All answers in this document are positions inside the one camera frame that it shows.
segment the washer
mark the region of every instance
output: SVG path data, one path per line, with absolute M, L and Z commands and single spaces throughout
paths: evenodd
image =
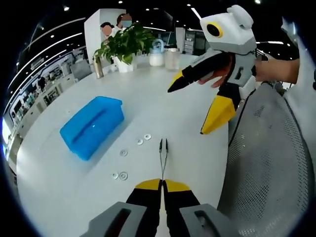
M 121 180 L 126 180 L 127 177 L 128 177 L 128 175 L 127 175 L 126 172 L 121 172 L 121 173 L 119 174 L 119 178 L 120 178 Z
M 146 134 L 146 135 L 144 136 L 144 139 L 148 141 L 148 140 L 151 139 L 151 137 L 152 137 L 152 136 L 151 136 L 150 134 Z
M 137 145 L 142 145 L 144 143 L 144 140 L 143 139 L 137 139 Z
M 118 173 L 113 173 L 113 174 L 111 174 L 111 177 L 112 177 L 113 179 L 118 179 L 119 174 L 118 174 Z
M 121 150 L 121 152 L 119 153 L 121 157 L 125 157 L 128 154 L 127 150 Z

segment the forearm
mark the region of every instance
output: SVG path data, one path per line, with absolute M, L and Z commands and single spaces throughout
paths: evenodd
M 278 80 L 295 84 L 297 81 L 300 60 L 283 61 L 269 59 L 268 61 L 257 61 L 257 81 Z

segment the green leaves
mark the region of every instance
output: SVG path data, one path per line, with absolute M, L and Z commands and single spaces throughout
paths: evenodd
M 155 37 L 149 30 L 144 29 L 139 23 L 134 23 L 124 31 L 119 31 L 114 37 L 110 36 L 107 41 L 101 43 L 100 49 L 95 51 L 95 56 L 106 57 L 110 62 L 111 57 L 131 64 L 133 54 L 144 51 L 150 53 Z
M 128 55 L 124 55 L 123 56 L 123 62 L 130 65 L 132 63 L 133 60 L 133 55 L 132 54 L 128 54 Z

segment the blue plastic container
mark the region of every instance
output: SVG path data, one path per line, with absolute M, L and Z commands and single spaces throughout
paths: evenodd
M 91 100 L 60 129 L 68 148 L 82 160 L 89 160 L 124 120 L 121 105 L 121 100 L 103 96 Z

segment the hand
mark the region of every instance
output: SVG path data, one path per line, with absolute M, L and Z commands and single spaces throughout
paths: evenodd
M 213 75 L 206 79 L 206 80 L 199 80 L 198 83 L 200 85 L 203 85 L 205 83 L 207 83 L 209 80 L 212 80 L 214 78 L 218 78 L 218 77 L 221 77 L 219 80 L 217 80 L 215 83 L 212 84 L 212 88 L 216 88 L 216 87 L 219 87 L 225 80 L 228 72 L 230 71 L 231 69 L 231 66 L 232 66 L 232 58 L 230 59 L 230 62 L 229 62 L 229 65 L 225 66 L 224 68 L 221 68 L 219 70 L 216 70 Z

